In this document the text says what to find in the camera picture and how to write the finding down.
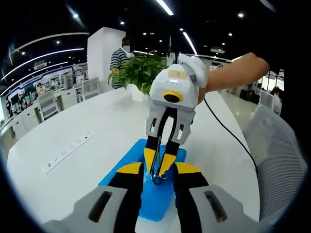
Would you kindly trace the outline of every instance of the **striped shirt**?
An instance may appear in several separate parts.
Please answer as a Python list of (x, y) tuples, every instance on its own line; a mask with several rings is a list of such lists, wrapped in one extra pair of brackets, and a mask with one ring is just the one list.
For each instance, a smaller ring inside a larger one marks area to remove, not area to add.
[[(110, 69), (127, 62), (129, 59), (130, 58), (127, 58), (125, 52), (121, 48), (117, 49), (111, 55)], [(118, 89), (122, 87), (122, 83), (120, 81), (112, 83), (112, 87)]]

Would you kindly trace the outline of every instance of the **power outlet strip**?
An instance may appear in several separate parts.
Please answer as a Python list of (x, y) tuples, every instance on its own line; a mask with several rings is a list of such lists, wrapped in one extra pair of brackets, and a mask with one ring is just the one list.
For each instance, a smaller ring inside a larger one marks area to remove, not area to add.
[(86, 132), (84, 135), (70, 143), (69, 146), (60, 151), (59, 154), (55, 155), (53, 158), (49, 159), (48, 162), (42, 165), (42, 170), (45, 174), (52, 171), (57, 165), (60, 164), (64, 159), (66, 159), (71, 153), (81, 147), (84, 143), (90, 140), (95, 133)]

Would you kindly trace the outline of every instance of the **white chair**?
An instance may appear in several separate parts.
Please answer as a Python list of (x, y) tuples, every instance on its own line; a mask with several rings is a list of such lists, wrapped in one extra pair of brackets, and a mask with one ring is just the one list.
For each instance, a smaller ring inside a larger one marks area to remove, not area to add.
[(243, 131), (258, 167), (259, 220), (278, 219), (290, 205), (308, 170), (292, 128), (259, 105)]
[(53, 91), (48, 91), (38, 96), (37, 100), (43, 120), (46, 120), (59, 112)]
[(273, 111), (273, 109), (274, 109), (274, 96), (269, 94), (268, 92), (260, 90), (259, 104), (262, 104), (263, 106), (266, 106), (267, 108), (269, 108)]
[(100, 94), (98, 90), (98, 78), (85, 80), (82, 83), (82, 93), (79, 95), (80, 101), (86, 101)]

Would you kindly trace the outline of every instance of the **black ceiling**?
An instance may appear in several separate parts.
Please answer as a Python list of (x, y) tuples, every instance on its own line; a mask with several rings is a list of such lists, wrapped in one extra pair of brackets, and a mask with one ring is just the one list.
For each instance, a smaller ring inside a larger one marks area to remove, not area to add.
[[(169, 16), (156, 0), (45, 0), (36, 1), (35, 4), (29, 3), (24, 9), (23, 17), (18, 25), (15, 25), (10, 46), (6, 49), (10, 51), (11, 55), (9, 57), (7, 53), (3, 59), (2, 77), (30, 59), (55, 51), (84, 48), (82, 51), (63, 52), (48, 56), (46, 61), (51, 61), (49, 65), (66, 61), (69, 62), (68, 65), (77, 63), (79, 60), (86, 62), (89, 35), (85, 34), (52, 37), (32, 43), (19, 51), (13, 51), (45, 36), (77, 32), (92, 34), (101, 27), (126, 31), (135, 42), (135, 50), (157, 50), (160, 55), (167, 51), (170, 37), (173, 51), (193, 53), (179, 30), (183, 28), (191, 38), (198, 54), (214, 56), (215, 53), (210, 49), (216, 48), (225, 50), (225, 53), (219, 53), (218, 57), (233, 59), (248, 52), (250, 44), (253, 43), (250, 41), (250, 38), (253, 38), (251, 35), (254, 32), (259, 33), (258, 31), (264, 34), (265, 31), (259, 25), (262, 25), (263, 22), (268, 24), (272, 16), (272, 13), (259, 0), (164, 1), (173, 11), (173, 16)], [(238, 17), (240, 12), (244, 14), (244, 18)], [(2, 80), (0, 93), (17, 80), (32, 73), (36, 61), (18, 68)]]

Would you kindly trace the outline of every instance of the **mesh chair back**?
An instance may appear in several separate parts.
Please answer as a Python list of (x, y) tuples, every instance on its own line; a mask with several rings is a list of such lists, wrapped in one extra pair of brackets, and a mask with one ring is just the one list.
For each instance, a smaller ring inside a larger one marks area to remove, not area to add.
[(274, 96), (261, 90), (259, 103), (266, 106), (267, 108), (273, 109)]
[(307, 171), (294, 131), (260, 105), (243, 134), (258, 166), (259, 219), (279, 217), (295, 197)]

